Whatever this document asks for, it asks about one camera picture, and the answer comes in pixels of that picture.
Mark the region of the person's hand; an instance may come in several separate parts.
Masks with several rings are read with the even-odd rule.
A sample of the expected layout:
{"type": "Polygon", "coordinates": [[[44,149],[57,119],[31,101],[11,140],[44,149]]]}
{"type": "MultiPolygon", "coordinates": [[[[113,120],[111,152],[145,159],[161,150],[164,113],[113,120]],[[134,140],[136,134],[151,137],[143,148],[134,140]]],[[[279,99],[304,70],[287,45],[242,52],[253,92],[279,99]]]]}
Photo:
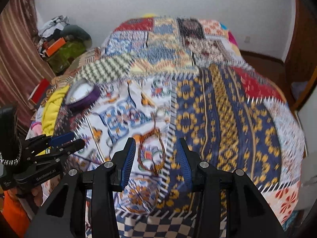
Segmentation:
{"type": "Polygon", "coordinates": [[[18,189],[17,197],[21,199],[26,199],[39,207],[43,203],[42,186],[39,185],[32,189],[18,189]]]}

